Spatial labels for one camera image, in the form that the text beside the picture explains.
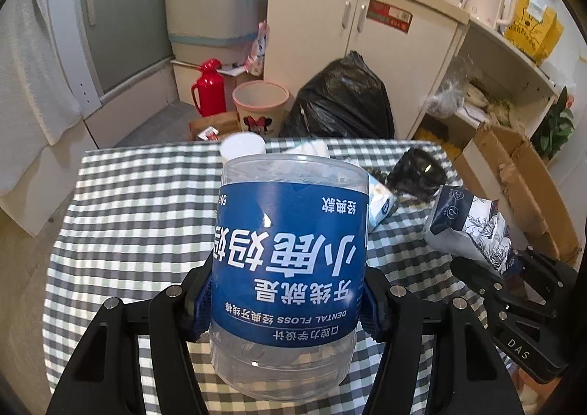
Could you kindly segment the dark blue floral pouch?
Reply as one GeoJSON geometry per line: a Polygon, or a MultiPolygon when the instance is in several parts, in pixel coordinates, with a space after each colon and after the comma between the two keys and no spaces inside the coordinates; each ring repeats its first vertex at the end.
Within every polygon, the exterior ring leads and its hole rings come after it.
{"type": "Polygon", "coordinates": [[[476,197],[465,188],[442,186],[424,235],[436,251],[464,257],[496,272],[506,272],[513,244],[498,201],[476,197]]]}

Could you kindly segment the clear dental floss jar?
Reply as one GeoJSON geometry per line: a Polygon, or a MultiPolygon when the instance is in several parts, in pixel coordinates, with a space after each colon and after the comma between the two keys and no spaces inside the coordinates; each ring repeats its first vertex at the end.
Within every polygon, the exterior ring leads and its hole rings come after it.
{"type": "Polygon", "coordinates": [[[212,365],[257,399],[322,396],[347,375],[363,294],[367,173],[268,154],[222,172],[211,274],[212,365]]]}

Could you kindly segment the white plush toy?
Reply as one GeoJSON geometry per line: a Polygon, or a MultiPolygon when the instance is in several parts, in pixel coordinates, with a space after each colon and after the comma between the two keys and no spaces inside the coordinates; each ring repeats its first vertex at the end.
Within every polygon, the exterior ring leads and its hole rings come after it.
{"type": "Polygon", "coordinates": [[[323,140],[302,142],[299,145],[296,145],[295,147],[285,150],[284,154],[313,156],[321,158],[330,157],[327,143],[325,143],[323,140]]]}

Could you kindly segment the cardboard box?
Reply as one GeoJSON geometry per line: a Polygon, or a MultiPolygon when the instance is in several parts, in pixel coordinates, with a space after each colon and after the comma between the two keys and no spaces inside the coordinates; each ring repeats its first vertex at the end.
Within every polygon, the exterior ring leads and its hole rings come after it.
{"type": "Polygon", "coordinates": [[[454,161],[464,185],[499,203],[518,247],[573,266],[582,252],[567,207],[534,147],[506,127],[482,123],[454,161]]]}

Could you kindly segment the green potted plant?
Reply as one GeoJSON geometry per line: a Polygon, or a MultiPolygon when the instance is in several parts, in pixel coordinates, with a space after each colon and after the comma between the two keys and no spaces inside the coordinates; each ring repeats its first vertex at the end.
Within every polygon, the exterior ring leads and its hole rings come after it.
{"type": "Polygon", "coordinates": [[[572,100],[564,87],[530,139],[534,150],[546,163],[561,150],[574,131],[571,106],[572,100]]]}

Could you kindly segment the checkered tablecloth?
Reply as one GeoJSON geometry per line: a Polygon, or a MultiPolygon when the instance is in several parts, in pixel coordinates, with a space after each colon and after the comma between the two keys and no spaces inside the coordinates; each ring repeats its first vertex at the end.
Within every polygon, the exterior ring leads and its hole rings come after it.
{"type": "MultiPolygon", "coordinates": [[[[438,145],[418,141],[327,139],[330,158],[383,171],[411,147],[430,153],[449,185],[464,185],[438,145]]],[[[151,299],[180,283],[213,247],[222,161],[218,143],[180,143],[89,151],[54,244],[43,314],[46,374],[53,392],[102,302],[151,299]]],[[[428,246],[432,203],[400,197],[370,233],[368,264],[428,301],[464,298],[486,327],[482,299],[450,271],[451,257],[428,246]]],[[[216,376],[207,335],[189,345],[210,414],[360,414],[383,345],[359,329],[350,372],[327,398],[302,404],[254,400],[216,376]]]]}

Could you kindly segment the clear plastic bag on shelf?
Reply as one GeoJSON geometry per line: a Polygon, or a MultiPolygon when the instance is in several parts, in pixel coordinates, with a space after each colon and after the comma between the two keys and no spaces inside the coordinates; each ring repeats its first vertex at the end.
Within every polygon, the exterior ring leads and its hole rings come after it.
{"type": "Polygon", "coordinates": [[[436,93],[426,99],[426,111],[432,117],[446,119],[464,105],[464,85],[468,75],[463,71],[446,73],[436,93]]]}

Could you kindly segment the black garbage bag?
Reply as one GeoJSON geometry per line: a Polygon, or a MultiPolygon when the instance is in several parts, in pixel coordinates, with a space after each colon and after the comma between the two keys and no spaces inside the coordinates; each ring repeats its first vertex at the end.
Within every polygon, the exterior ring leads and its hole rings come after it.
{"type": "Polygon", "coordinates": [[[385,84],[351,51],[299,90],[280,135],[392,139],[395,126],[385,84]]]}

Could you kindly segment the yellow paper bag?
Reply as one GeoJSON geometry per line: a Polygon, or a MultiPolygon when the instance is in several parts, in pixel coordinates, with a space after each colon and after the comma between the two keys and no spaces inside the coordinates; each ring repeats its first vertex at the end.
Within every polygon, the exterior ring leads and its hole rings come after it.
{"type": "Polygon", "coordinates": [[[504,37],[537,66],[541,66],[557,46],[564,31],[556,11],[538,0],[517,0],[513,22],[504,37]]]}

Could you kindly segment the white plastic bottle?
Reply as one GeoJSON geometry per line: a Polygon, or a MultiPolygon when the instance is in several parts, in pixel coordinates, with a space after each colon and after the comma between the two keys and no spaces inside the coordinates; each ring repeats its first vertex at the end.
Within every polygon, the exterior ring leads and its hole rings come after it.
{"type": "Polygon", "coordinates": [[[220,145],[220,157],[222,164],[236,158],[264,155],[266,142],[254,132],[237,132],[225,138],[220,145]]]}

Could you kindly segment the white electric kettle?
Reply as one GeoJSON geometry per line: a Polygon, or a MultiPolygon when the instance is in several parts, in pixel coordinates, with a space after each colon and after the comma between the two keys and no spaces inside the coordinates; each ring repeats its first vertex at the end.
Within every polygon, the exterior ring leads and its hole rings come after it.
{"type": "Polygon", "coordinates": [[[508,27],[514,18],[517,0],[464,0],[464,9],[483,26],[496,30],[508,27]]]}

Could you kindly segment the white hanging towel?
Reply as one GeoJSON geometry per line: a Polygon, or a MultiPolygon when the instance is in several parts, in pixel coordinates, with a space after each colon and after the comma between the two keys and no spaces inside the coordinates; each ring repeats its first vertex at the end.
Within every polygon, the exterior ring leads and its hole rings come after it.
{"type": "Polygon", "coordinates": [[[38,0],[1,8],[1,194],[81,120],[38,0]]]}

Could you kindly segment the red cabinet sticker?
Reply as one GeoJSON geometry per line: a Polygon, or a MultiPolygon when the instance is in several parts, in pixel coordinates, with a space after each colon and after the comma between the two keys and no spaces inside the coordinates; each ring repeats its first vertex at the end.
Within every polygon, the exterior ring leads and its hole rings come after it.
{"type": "Polygon", "coordinates": [[[390,4],[369,0],[366,18],[407,34],[413,15],[390,4]]]}

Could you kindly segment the pink patterned bag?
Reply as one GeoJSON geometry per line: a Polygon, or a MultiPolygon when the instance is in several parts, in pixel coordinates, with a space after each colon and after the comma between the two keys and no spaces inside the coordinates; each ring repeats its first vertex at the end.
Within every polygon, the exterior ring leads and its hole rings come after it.
{"type": "Polygon", "coordinates": [[[258,25],[258,33],[256,39],[252,43],[247,59],[245,61],[246,72],[251,76],[260,77],[264,73],[265,55],[267,46],[267,31],[268,25],[266,21],[262,21],[258,25]]]}

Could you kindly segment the frosted glass door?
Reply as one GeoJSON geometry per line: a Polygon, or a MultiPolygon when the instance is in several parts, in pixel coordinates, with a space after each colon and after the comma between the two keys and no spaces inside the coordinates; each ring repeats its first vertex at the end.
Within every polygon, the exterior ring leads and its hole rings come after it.
{"type": "Polygon", "coordinates": [[[104,92],[172,55],[165,0],[81,0],[81,12],[104,92]]]}

